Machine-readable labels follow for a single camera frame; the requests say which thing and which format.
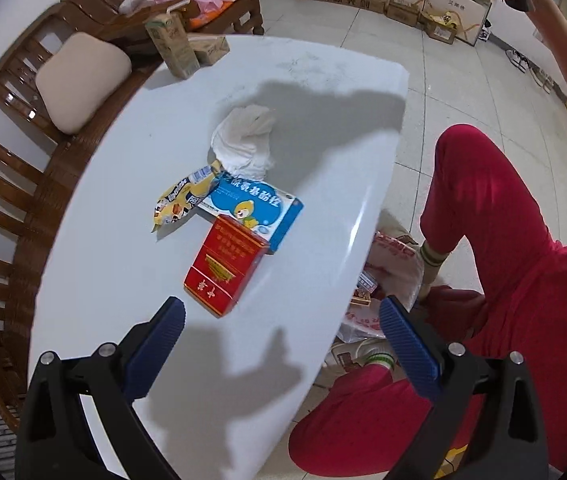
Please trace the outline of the red cigarette box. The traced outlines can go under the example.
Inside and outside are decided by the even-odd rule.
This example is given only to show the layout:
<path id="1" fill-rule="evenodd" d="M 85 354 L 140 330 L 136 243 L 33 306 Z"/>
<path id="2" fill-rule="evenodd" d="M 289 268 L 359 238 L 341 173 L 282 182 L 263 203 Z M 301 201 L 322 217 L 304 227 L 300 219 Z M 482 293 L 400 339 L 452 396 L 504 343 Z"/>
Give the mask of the red cigarette box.
<path id="1" fill-rule="evenodd" d="M 236 305 L 268 249 L 262 237 L 221 214 L 184 278 L 184 289 L 221 318 Z"/>

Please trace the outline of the white tissue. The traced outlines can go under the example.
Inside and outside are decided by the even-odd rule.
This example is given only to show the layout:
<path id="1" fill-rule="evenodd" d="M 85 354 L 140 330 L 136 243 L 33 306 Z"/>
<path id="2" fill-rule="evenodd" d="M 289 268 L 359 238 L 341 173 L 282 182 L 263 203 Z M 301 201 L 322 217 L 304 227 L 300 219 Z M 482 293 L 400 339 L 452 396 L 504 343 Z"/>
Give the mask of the white tissue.
<path id="1" fill-rule="evenodd" d="M 210 140 L 215 159 L 230 176 L 262 181 L 274 165 L 270 133 L 276 117 L 270 108 L 251 104 L 234 108 L 217 126 Z"/>

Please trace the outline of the white trash bag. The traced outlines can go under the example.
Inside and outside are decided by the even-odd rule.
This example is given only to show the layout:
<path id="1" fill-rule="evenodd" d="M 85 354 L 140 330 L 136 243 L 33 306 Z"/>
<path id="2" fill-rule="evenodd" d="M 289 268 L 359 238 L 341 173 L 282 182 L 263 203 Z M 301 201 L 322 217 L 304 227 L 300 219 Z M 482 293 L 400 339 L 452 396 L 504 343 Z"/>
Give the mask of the white trash bag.
<path id="1" fill-rule="evenodd" d="M 418 248 L 409 236 L 376 232 L 338 331 L 341 341 L 353 344 L 382 338 L 379 311 L 387 296 L 394 296 L 407 311 L 411 309 L 425 272 Z"/>

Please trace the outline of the person's red trouser legs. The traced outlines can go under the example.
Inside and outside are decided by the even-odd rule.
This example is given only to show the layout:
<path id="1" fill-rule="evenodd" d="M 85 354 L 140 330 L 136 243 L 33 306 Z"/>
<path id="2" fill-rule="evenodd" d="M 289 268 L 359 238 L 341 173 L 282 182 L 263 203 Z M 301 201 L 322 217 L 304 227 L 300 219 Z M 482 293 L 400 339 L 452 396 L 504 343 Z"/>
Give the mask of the person's red trouser legs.
<path id="1" fill-rule="evenodd" d="M 448 128 L 420 220 L 427 258 L 467 240 L 482 288 L 435 287 L 428 322 L 483 358 L 520 352 L 533 379 L 549 463 L 567 470 L 567 246 L 554 240 L 515 167 L 479 129 Z M 430 402 L 370 363 L 340 377 L 292 431 L 293 463 L 323 477 L 390 470 L 427 418 Z"/>

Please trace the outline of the yellow snack wrapper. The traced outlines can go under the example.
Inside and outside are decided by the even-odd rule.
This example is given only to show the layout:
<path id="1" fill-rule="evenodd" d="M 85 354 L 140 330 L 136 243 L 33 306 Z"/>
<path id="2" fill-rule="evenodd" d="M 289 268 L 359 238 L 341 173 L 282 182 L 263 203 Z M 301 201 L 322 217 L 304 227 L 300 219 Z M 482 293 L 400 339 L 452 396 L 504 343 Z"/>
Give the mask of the yellow snack wrapper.
<path id="1" fill-rule="evenodd" d="M 214 160 L 171 186 L 155 204 L 152 231 L 186 218 L 218 187 L 222 170 L 220 161 Z"/>

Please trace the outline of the long wooden bench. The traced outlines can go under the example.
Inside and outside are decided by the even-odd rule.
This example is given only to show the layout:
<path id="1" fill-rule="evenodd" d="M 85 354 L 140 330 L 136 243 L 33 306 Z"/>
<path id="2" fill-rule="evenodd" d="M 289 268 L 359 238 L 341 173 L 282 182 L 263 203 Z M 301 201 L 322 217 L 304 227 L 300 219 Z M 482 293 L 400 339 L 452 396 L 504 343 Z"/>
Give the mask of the long wooden bench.
<path id="1" fill-rule="evenodd" d="M 75 32 L 82 31 L 56 4 L 0 58 L 0 415 L 10 429 L 18 428 L 35 300 L 66 207 L 108 128 L 161 64 L 156 47 L 146 54 L 120 49 L 131 60 L 129 77 L 78 133 L 62 133 L 35 77 Z"/>

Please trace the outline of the blue white medicine box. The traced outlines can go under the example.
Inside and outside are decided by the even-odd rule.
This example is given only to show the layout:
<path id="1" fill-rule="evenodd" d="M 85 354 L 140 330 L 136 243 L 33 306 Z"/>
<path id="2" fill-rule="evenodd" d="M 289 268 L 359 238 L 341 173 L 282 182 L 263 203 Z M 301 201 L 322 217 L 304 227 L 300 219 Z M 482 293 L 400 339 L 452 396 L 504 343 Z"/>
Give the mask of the blue white medicine box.
<path id="1" fill-rule="evenodd" d="M 218 217 L 225 214 L 266 240 L 270 254 L 277 252 L 304 204 L 264 181 L 233 177 L 224 171 L 218 185 L 198 208 Z"/>

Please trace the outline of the beige cushion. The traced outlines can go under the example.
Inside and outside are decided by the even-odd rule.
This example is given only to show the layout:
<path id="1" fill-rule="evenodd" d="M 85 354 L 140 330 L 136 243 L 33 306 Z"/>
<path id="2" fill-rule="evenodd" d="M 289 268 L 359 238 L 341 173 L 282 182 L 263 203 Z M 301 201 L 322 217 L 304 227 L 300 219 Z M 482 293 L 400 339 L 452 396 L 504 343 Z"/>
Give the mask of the beige cushion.
<path id="1" fill-rule="evenodd" d="M 114 44 L 75 32 L 41 65 L 35 84 L 62 133 L 78 133 L 131 74 L 129 56 Z"/>

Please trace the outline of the small brown cardboard box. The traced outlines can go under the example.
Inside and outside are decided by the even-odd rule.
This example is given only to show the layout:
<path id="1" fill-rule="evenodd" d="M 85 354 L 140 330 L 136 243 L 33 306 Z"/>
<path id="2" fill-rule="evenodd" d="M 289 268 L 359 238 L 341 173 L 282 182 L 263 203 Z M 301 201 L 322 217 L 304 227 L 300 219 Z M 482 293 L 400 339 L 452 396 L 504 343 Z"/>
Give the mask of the small brown cardboard box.
<path id="1" fill-rule="evenodd" d="M 458 32 L 458 21 L 451 12 L 446 11 L 441 15 L 434 15 L 421 11 L 419 23 L 429 38 L 444 44 L 454 43 Z"/>

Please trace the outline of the small brown drink carton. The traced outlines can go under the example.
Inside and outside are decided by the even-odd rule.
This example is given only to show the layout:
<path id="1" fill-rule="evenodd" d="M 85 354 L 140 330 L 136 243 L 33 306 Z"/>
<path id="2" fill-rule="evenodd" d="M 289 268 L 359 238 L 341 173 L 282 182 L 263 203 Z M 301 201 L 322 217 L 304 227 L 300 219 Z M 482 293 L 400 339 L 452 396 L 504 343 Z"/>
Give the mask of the small brown drink carton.
<path id="1" fill-rule="evenodd" d="M 192 34 L 188 41 L 201 66 L 212 66 L 230 52 L 225 36 Z"/>

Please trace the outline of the tall green milk carton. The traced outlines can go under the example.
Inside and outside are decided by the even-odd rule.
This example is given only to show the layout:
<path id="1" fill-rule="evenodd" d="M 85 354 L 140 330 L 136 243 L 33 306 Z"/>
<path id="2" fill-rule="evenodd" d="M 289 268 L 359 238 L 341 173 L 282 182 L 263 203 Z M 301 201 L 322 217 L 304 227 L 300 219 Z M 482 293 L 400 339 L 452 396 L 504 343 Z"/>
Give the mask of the tall green milk carton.
<path id="1" fill-rule="evenodd" d="M 181 0 L 173 3 L 164 13 L 156 14 L 144 23 L 169 71 L 182 80 L 189 79 L 200 68 L 179 13 L 190 2 L 191 0 Z"/>

